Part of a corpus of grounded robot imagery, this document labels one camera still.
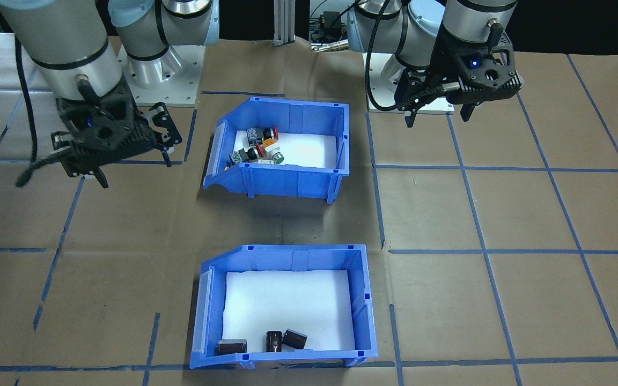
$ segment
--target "storage bin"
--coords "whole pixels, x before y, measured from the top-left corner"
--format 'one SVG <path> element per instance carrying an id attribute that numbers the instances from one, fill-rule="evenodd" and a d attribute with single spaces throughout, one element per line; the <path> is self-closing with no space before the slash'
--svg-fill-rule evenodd
<path id="1" fill-rule="evenodd" d="M 350 339 L 354 337 L 353 350 L 312 350 L 312 335 L 307 338 L 304 350 L 282 352 L 246 352 L 236 354 L 216 355 L 216 345 L 224 334 L 224 313 L 235 313 L 237 309 L 226 307 L 226 286 L 229 273 L 276 273 L 276 271 L 292 273 L 309 273 L 308 271 L 340 271 L 346 272 L 346 290 L 349 298 L 346 311 L 351 315 L 348 325 L 351 328 Z M 312 298 L 312 293 L 302 290 L 297 298 L 292 293 L 294 288 L 287 286 L 276 293 L 286 293 L 299 302 L 302 298 L 314 302 L 322 298 Z M 254 308 L 251 312 L 246 305 L 242 315 L 237 318 L 245 320 L 247 316 L 264 314 L 267 316 L 278 307 L 274 299 L 266 299 L 272 303 L 272 310 Z M 294 315 L 278 315 L 284 323 L 302 322 L 292 320 Z M 278 326 L 275 330 L 294 330 L 294 325 Z M 260 331 L 259 340 L 264 339 L 264 331 Z M 367 358 L 377 357 L 376 324 L 373 318 L 373 300 L 367 263 L 366 246 L 362 244 L 347 245 L 243 245 L 218 257 L 203 262 L 199 279 L 196 314 L 192 337 L 192 353 L 190 368 L 238 363 L 247 369 L 254 369 L 257 362 L 317 362 L 343 360 L 346 366 L 355 366 Z"/>
<path id="2" fill-rule="evenodd" d="M 307 102 L 252 97 L 216 123 L 204 189 L 214 183 L 233 193 L 323 198 L 332 203 L 343 177 L 350 175 L 349 106 L 345 103 Z M 236 135 L 251 127 L 277 127 L 283 134 L 334 137 L 331 164 L 307 167 L 294 164 L 267 165 L 243 162 L 231 166 Z"/>

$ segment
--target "electrical component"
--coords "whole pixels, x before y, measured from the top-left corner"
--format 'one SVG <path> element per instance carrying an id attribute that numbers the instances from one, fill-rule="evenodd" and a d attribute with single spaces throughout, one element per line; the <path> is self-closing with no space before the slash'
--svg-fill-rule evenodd
<path id="1" fill-rule="evenodd" d="M 247 339 L 221 339 L 216 345 L 216 355 L 247 352 Z"/>
<path id="2" fill-rule="evenodd" d="M 282 351 L 283 333 L 280 331 L 267 332 L 267 352 Z"/>
<path id="3" fill-rule="evenodd" d="M 297 331 L 285 330 L 283 335 L 283 344 L 297 350 L 304 350 L 304 345 L 307 343 L 307 335 L 300 334 Z"/>
<path id="4" fill-rule="evenodd" d="M 278 142 L 273 142 L 269 146 L 264 148 L 266 152 L 266 158 L 272 159 L 276 164 L 281 164 L 285 161 L 285 156 L 280 152 L 280 144 Z"/>
<path id="5" fill-rule="evenodd" d="M 340 23 L 340 12 L 326 11 L 321 15 L 321 28 L 326 39 L 340 40 L 343 25 Z"/>

